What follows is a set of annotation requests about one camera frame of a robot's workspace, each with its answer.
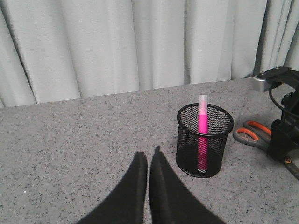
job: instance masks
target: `curtain fold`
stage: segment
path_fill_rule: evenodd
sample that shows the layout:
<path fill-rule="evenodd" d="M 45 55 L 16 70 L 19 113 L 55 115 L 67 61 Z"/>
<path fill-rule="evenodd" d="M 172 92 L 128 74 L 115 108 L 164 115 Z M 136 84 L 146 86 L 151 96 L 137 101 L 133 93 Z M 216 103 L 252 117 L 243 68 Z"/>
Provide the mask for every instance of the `curtain fold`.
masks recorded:
<path fill-rule="evenodd" d="M 259 72 L 275 66 L 299 69 L 299 1 L 269 1 L 262 29 L 263 43 Z"/>
<path fill-rule="evenodd" d="M 58 2 L 8 0 L 1 8 L 36 101 L 79 98 Z"/>
<path fill-rule="evenodd" d="M 16 106 L 243 78 L 255 62 L 299 69 L 299 0 L 266 3 L 0 0 L 0 97 Z"/>
<path fill-rule="evenodd" d="M 0 107 L 34 104 L 35 98 L 0 9 Z"/>
<path fill-rule="evenodd" d="M 139 89 L 130 0 L 62 0 L 82 97 Z"/>

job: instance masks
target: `clear highlighter cap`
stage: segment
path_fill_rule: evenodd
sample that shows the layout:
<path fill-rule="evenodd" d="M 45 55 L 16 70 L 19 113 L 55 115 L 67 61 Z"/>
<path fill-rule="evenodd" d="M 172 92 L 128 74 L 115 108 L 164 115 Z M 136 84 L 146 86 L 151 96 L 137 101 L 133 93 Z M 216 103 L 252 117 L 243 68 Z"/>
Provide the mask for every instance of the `clear highlighter cap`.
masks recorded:
<path fill-rule="evenodd" d="M 201 115 L 207 114 L 207 95 L 198 96 L 198 112 Z"/>

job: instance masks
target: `table surface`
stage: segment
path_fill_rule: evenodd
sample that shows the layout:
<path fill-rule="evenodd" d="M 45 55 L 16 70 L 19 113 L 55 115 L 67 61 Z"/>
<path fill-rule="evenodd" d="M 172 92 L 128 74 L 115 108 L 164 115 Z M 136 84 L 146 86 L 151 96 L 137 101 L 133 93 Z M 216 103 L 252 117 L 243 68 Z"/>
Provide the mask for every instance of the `table surface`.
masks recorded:
<path fill-rule="evenodd" d="M 230 112 L 235 128 L 249 119 L 270 126 L 281 114 L 268 93 L 251 89 L 251 78 L 0 109 L 0 222 L 76 222 L 117 185 L 136 151 L 150 164 L 161 145 L 186 187 L 222 220 L 299 223 L 298 180 L 231 133 L 217 175 L 199 179 L 178 168 L 177 112 L 199 94 Z M 151 223 L 148 189 L 144 223 Z"/>

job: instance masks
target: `mesh cup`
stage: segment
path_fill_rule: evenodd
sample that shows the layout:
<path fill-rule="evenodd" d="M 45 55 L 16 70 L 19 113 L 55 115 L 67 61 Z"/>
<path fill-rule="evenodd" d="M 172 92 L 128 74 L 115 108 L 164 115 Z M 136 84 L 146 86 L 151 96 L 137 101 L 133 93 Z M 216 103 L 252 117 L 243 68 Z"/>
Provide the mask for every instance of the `mesh cup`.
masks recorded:
<path fill-rule="evenodd" d="M 189 104 L 178 111 L 178 148 L 176 161 L 185 173 L 199 178 L 216 175 L 221 161 L 228 133 L 234 127 L 232 116 L 224 109 L 208 104 L 208 134 L 198 132 L 198 104 Z M 205 155 L 199 153 L 199 146 L 206 145 Z M 198 163 L 205 163 L 205 170 L 198 170 Z"/>

